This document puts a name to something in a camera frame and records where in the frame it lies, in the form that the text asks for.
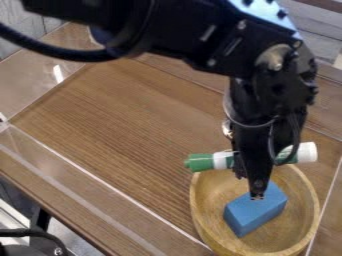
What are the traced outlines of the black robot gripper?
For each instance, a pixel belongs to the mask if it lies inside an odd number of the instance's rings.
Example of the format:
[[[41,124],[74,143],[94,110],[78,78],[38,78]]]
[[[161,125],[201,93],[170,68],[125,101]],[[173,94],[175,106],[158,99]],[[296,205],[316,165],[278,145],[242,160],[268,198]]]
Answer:
[[[248,123],[236,111],[226,110],[222,128],[233,145],[232,166],[238,179],[246,178],[253,200],[262,200],[273,166],[300,160],[302,128],[308,111],[286,117],[274,116],[261,123]]]

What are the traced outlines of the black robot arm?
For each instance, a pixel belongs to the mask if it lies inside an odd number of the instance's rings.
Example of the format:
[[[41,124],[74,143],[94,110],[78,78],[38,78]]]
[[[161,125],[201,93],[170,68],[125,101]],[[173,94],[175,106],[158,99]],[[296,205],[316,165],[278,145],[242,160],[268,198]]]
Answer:
[[[83,24],[99,44],[46,44],[0,22],[0,38],[50,57],[106,62],[153,53],[230,77],[224,108],[237,177],[265,196],[281,152],[300,150],[318,65],[277,0],[19,0],[26,11]]]

